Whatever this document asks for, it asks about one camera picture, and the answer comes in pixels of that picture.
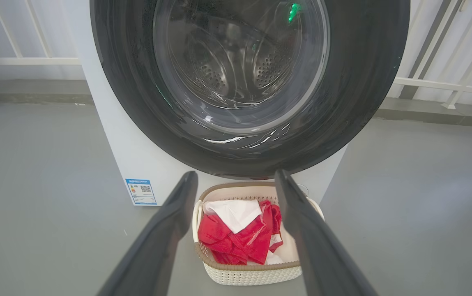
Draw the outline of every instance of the washing machine door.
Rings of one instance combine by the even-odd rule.
[[[296,173],[347,144],[395,78],[409,0],[94,0],[117,99],[206,173]]]

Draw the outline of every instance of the gray baseboard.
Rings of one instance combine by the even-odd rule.
[[[84,80],[16,79],[0,81],[0,103],[93,105]]]
[[[94,104],[84,80],[0,81],[0,103]],[[472,105],[457,104],[456,107],[452,110],[442,107],[440,102],[387,97],[374,117],[472,126]]]

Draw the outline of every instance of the basket handle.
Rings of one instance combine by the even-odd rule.
[[[313,206],[313,208],[318,212],[318,214],[320,214],[320,216],[322,216],[322,219],[324,219],[325,221],[325,217],[324,217],[324,214],[322,213],[322,210],[320,209],[320,206],[318,206],[318,204],[312,199],[310,199],[309,197],[307,198],[307,200],[309,200],[309,202],[311,203],[311,206]]]
[[[194,212],[192,212],[192,238],[194,238],[195,243],[200,241],[198,238],[198,225],[199,225],[198,211],[199,209],[202,208],[201,204],[202,204],[201,201],[196,202],[194,206]]]

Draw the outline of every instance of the wicker basket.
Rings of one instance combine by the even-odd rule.
[[[296,245],[292,236],[283,228],[283,225],[281,226],[281,237],[285,244],[291,243],[290,248],[284,249],[287,252],[286,257],[290,258],[289,262],[260,266],[240,266],[219,264],[213,259],[209,249],[198,239],[198,227],[203,217],[203,202],[236,199],[269,200],[272,204],[278,204],[276,188],[273,182],[222,184],[210,187],[202,193],[194,206],[192,234],[196,253],[203,261],[208,276],[216,283],[222,285],[263,285],[279,283],[299,277],[302,274],[302,268],[298,259]],[[324,215],[318,204],[309,198],[307,199],[323,218]]]

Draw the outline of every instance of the concrete floor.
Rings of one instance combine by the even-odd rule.
[[[381,296],[472,294],[472,127],[372,120],[320,204]],[[157,211],[135,208],[93,106],[0,104],[0,295],[93,295]],[[303,295],[210,280],[191,234],[169,295]]]

